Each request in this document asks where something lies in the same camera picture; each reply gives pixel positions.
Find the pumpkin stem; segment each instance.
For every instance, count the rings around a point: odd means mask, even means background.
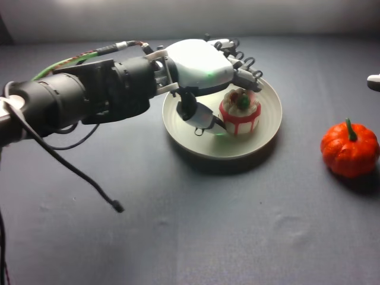
[[[357,135],[354,132],[352,126],[351,126],[351,121],[349,118],[346,119],[346,125],[347,125],[347,130],[349,131],[349,140],[350,141],[356,141],[357,140]]]

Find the plate rim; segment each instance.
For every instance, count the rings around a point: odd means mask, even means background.
[[[162,121],[164,122],[164,125],[165,125],[165,129],[166,129],[166,132],[170,135],[171,139],[177,144],[179,145],[181,148],[185,149],[186,151],[198,156],[198,157],[203,157],[205,159],[212,159],[212,160],[234,160],[234,159],[241,159],[242,157],[247,157],[247,156],[250,156],[254,153],[256,153],[257,151],[259,151],[260,149],[262,149],[263,147],[265,147],[269,142],[271,142],[273,140],[273,138],[275,137],[275,135],[277,135],[278,133],[278,130],[280,129],[280,126],[281,126],[281,123],[282,123],[282,120],[283,120],[283,106],[282,106],[282,103],[281,103],[281,100],[280,100],[280,97],[278,96],[276,90],[273,88],[273,86],[271,84],[268,83],[268,81],[266,81],[265,79],[263,78],[260,78],[259,81],[262,81],[264,82],[267,86],[269,86],[272,91],[274,92],[274,94],[276,95],[277,97],[277,100],[278,102],[280,103],[280,112],[281,112],[281,116],[280,116],[280,121],[278,123],[278,127],[276,129],[276,131],[273,133],[273,136],[265,143],[263,144],[262,146],[256,148],[255,150],[249,152],[249,153],[246,153],[246,154],[241,154],[241,155],[238,155],[238,156],[224,156],[224,157],[216,157],[216,156],[212,156],[212,155],[207,155],[207,154],[201,154],[201,153],[197,153],[196,151],[194,150],[191,150],[187,147],[185,147],[183,144],[181,144],[180,142],[178,142],[178,140],[176,140],[173,135],[169,132],[168,130],[168,127],[166,125],[166,122],[165,122],[165,119],[164,119],[164,106],[165,106],[165,103],[166,103],[166,100],[168,100],[168,97],[171,96],[171,94],[168,92],[165,96],[165,99],[164,99],[164,103],[162,105]]]

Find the gray table surface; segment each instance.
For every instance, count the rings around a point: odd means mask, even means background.
[[[0,84],[103,44],[0,47]],[[175,147],[163,97],[63,153],[124,204],[123,214],[34,141],[4,149],[0,204],[14,284],[380,283],[378,176],[339,180],[319,151],[328,127],[346,116],[380,135],[380,94],[366,86],[380,71],[380,41],[248,37],[240,49],[256,57],[284,114],[274,142],[245,171]],[[67,145],[88,130],[47,140]]]

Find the toy pumpkin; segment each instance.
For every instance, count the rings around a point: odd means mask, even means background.
[[[380,146],[370,129],[346,119],[327,131],[321,141],[321,152],[332,172],[354,178],[375,168]]]

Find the green cable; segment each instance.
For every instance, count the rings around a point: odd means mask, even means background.
[[[79,56],[73,60],[70,60],[71,58],[64,59],[63,61],[59,61],[59,62],[52,64],[51,66],[45,68],[43,71],[38,73],[35,77],[33,77],[32,81],[38,80],[42,77],[45,77],[46,75],[48,75],[49,72],[51,72],[51,70],[55,69],[55,67],[57,67],[58,65],[65,63],[66,61],[70,61],[70,62],[68,62],[68,64],[73,64],[75,62],[82,61],[84,59],[94,58],[95,56],[97,56],[97,52],[86,53],[85,55],[81,55],[81,56]]]

